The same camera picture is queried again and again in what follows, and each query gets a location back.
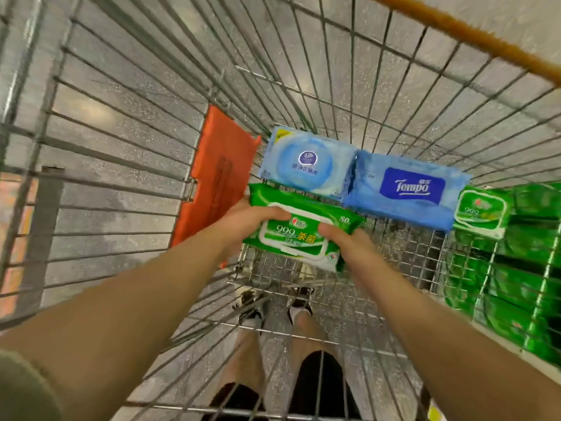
wire grid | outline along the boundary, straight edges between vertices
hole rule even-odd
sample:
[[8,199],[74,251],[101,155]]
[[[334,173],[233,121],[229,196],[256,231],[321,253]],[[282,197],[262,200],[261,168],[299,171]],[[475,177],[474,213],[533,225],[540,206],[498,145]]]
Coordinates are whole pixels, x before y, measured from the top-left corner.
[[[1,183],[14,183],[15,191],[0,263],[0,302],[15,308],[0,320],[2,329],[168,247],[179,202],[195,188],[190,167],[209,103],[265,141],[282,124],[375,153],[453,165],[478,186],[560,178],[559,89],[375,1],[0,6]],[[251,181],[259,180],[263,149]],[[25,231],[29,209],[42,221]],[[443,260],[475,258],[470,246],[438,232],[375,219],[368,227],[387,259],[432,294],[451,286],[437,274]],[[25,256],[14,255],[18,243],[27,246]],[[544,279],[557,245],[556,237]],[[489,266],[496,254],[494,246]],[[309,419],[285,413],[295,378],[287,373],[292,332],[284,304],[299,269],[244,249],[240,261],[217,272],[116,419],[216,411],[208,402],[217,375],[233,354],[234,332],[244,328],[231,309],[242,284],[271,298],[262,330],[265,415]],[[340,352],[363,417],[412,419],[421,408],[425,419],[422,382],[375,305],[346,275],[318,272],[314,281],[322,284],[313,297],[316,318]]]

shoe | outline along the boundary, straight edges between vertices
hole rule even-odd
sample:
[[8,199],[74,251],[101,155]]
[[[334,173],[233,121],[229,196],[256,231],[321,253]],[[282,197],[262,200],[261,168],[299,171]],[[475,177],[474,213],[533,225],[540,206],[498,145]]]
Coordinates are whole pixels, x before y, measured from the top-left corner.
[[288,320],[294,325],[294,318],[301,310],[307,310],[310,315],[313,315],[310,297],[314,293],[313,288],[299,286],[293,287],[288,294],[288,304],[286,313]]
[[265,294],[249,286],[240,286],[236,289],[236,303],[232,306],[234,310],[241,310],[238,317],[238,324],[246,319],[257,319],[260,328],[265,322],[266,312],[268,311],[269,299],[265,298]]

blue wet wipes package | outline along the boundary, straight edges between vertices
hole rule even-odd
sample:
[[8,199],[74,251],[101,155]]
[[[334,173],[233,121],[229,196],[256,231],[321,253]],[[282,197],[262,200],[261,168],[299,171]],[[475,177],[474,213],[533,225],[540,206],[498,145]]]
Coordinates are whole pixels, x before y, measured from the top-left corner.
[[347,194],[359,150],[290,127],[275,127],[259,177],[336,201]]
[[354,174],[344,206],[446,232],[471,178],[456,168],[365,150],[357,155]]

person's left arm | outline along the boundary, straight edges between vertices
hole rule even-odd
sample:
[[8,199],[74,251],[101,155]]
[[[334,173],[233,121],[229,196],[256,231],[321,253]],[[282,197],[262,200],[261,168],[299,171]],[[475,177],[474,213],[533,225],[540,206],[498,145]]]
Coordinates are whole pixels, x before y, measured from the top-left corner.
[[109,419],[172,336],[217,266],[281,208],[243,199],[178,246],[77,297],[40,312],[0,337],[51,385],[64,419]]

black shorts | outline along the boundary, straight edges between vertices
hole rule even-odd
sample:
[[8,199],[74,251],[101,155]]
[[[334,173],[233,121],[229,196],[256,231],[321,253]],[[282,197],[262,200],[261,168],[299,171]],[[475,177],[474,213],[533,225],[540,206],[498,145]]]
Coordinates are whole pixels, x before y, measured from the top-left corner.
[[[318,396],[318,382],[321,364],[321,354],[323,353],[323,368],[321,373],[321,392],[319,398],[318,415],[320,417],[349,417],[351,419],[361,419],[360,412],[351,389],[343,378],[343,369],[339,362],[329,353],[322,351],[315,351],[308,355],[300,366],[298,372],[298,379],[294,391],[292,392],[292,399],[288,409],[289,414],[301,415],[315,415],[316,413],[316,400]],[[343,384],[347,388],[347,414],[345,414],[345,395],[343,393]],[[222,387],[214,399],[210,403],[213,408],[218,408],[223,401],[232,392],[235,387],[234,383],[226,384]],[[253,410],[259,394],[249,387],[239,384],[234,390],[232,396],[224,408],[229,409],[244,409]],[[259,411],[264,411],[263,401],[259,403],[257,408]],[[202,421],[210,421],[213,414],[206,414],[203,416]],[[221,413],[217,420],[219,421],[245,421],[249,417],[245,415],[232,415]],[[257,421],[266,421],[267,418],[256,417]]]

